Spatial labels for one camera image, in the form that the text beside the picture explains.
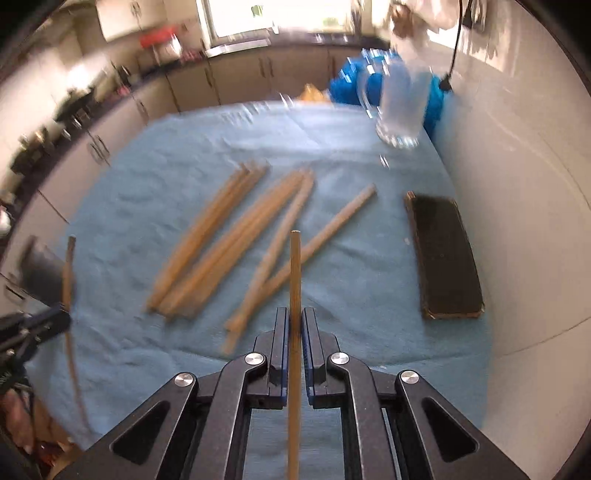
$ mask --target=kitchen cabinet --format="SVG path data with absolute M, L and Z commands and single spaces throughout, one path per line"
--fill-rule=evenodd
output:
M 106 41 L 139 30 L 132 2 L 126 0 L 97 0 L 100 29 Z
M 107 41 L 167 21 L 163 0 L 97 0 L 96 10 Z
M 213 78 L 222 105 L 271 97 L 271 75 L 266 56 L 255 51 L 222 55 L 211 60 Z
M 17 277 L 18 261 L 22 255 L 22 249 L 31 235 L 35 235 L 49 248 L 54 248 L 56 242 L 66 231 L 67 222 L 49 204 L 42 194 L 37 193 L 29 202 L 21 219 L 15 225 L 12 233 L 0 273 L 6 277 Z
M 329 56 L 325 47 L 268 49 L 263 55 L 271 89 L 297 97 L 306 83 L 325 90 L 329 82 Z
M 166 9 L 166 18 L 172 24 L 199 17 L 196 0 L 164 0 L 164 8 Z
M 66 220 L 74 216 L 88 191 L 109 167 L 98 151 L 96 142 L 85 135 L 39 188 L 41 194 Z
M 361 48 L 333 47 L 329 48 L 329 76 L 336 78 L 349 57 L 359 57 Z
M 178 113 L 174 97 L 166 77 L 153 80 L 134 92 L 139 110 L 148 124 L 170 113 Z
M 8 315 L 19 310 L 28 312 L 28 304 L 32 298 L 24 293 L 12 280 L 0 276 L 0 316 Z
M 136 9 L 139 7 L 137 14 L 140 29 L 148 30 L 167 22 L 163 0 L 136 0 L 135 3 Z
M 172 72 L 168 74 L 168 79 L 181 112 L 219 105 L 213 75 L 207 63 Z
M 89 130 L 96 141 L 102 157 L 112 164 L 115 154 L 126 146 L 145 127 L 145 121 L 135 99 L 129 97 L 122 101 L 97 125 Z

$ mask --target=glass jug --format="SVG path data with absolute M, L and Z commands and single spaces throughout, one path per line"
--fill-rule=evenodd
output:
M 369 104 L 367 82 L 370 75 L 382 75 L 379 107 Z M 376 132 L 387 144 L 414 148 L 423 128 L 431 70 L 419 59 L 403 61 L 388 55 L 383 61 L 369 61 L 357 77 L 357 95 L 370 118 L 378 117 Z

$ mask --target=metal screw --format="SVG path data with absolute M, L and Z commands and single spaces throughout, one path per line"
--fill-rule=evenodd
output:
M 191 374 L 178 374 L 174 377 L 174 384 L 177 387 L 188 387 L 193 383 L 193 376 Z
M 349 361 L 349 355 L 344 352 L 336 352 L 330 356 L 330 360 L 336 365 L 344 365 Z
M 400 374 L 400 378 L 404 383 L 417 383 L 418 382 L 418 373 L 413 372 L 412 370 L 405 370 Z
M 263 357 L 260 353 L 253 352 L 244 357 L 244 361 L 248 365 L 260 365 L 265 361 L 265 357 Z

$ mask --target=countertop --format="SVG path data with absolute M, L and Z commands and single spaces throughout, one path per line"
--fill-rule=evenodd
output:
M 0 259 L 4 258 L 12 233 L 16 230 L 19 220 L 27 210 L 27 206 L 41 187 L 45 179 L 51 174 L 60 160 L 65 157 L 68 151 L 78 140 L 83 138 L 87 131 L 96 125 L 102 118 L 115 109 L 119 104 L 128 100 L 134 92 L 152 82 L 153 80 L 173 72 L 204 61 L 213 60 L 217 57 L 235 54 L 254 48 L 264 47 L 292 47 L 292 46 L 325 46 L 325 47 L 359 47 L 359 48 L 381 48 L 387 49 L 388 43 L 378 37 L 354 36 L 352 34 L 326 34 L 326 33 L 281 33 L 268 34 L 263 38 L 236 37 L 231 43 L 212 47 L 204 52 L 204 56 L 191 61 L 174 61 L 160 66 L 145 74 L 130 88 L 130 94 L 109 98 L 94 106 L 90 110 L 90 118 L 80 129 L 69 131 L 69 140 L 61 138 L 57 140 L 55 147 L 50 151 L 43 152 L 43 156 L 37 160 L 34 168 L 28 173 L 17 191 L 15 201 L 7 206 L 7 212 L 11 217 L 11 230 L 7 236 L 0 239 Z

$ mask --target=blue plastic bag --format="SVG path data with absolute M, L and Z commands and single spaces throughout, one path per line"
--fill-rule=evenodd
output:
M 348 58 L 345 65 L 341 68 L 339 76 L 330 81 L 330 97 L 335 103 L 347 103 L 349 105 L 361 105 L 357 96 L 357 76 L 360 71 L 365 70 L 369 63 L 383 61 L 386 56 L 399 57 L 399 55 L 390 50 L 365 50 L 361 51 L 361 56 Z M 429 91 L 429 100 L 425 109 L 425 120 L 423 127 L 429 138 L 433 135 L 435 126 L 441 118 L 443 110 L 443 99 L 445 92 L 439 88 L 439 77 L 433 75 L 431 80 L 431 89 Z M 374 73 L 369 76 L 367 82 L 367 94 L 369 103 L 373 106 L 379 105 L 382 95 L 382 74 Z

